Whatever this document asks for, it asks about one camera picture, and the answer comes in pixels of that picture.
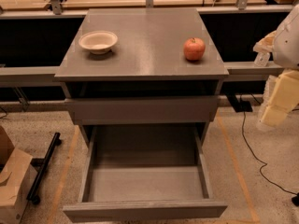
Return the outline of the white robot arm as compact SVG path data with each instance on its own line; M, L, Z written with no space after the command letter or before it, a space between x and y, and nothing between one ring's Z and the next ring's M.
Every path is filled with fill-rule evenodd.
M257 127L268 131L281 124L299 104L299 5L253 50L257 52L256 66L266 66L273 56L274 63L283 68L278 77L267 79L264 88Z

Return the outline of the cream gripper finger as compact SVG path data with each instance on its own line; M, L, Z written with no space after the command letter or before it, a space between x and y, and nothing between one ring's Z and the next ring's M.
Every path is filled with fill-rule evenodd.
M275 31L266 35L264 38L262 38L254 45L253 50L255 52L262 52L262 53L272 52L275 35L276 35Z
M286 69L270 76L264 87L259 111L259 126L276 128L299 105L299 71Z

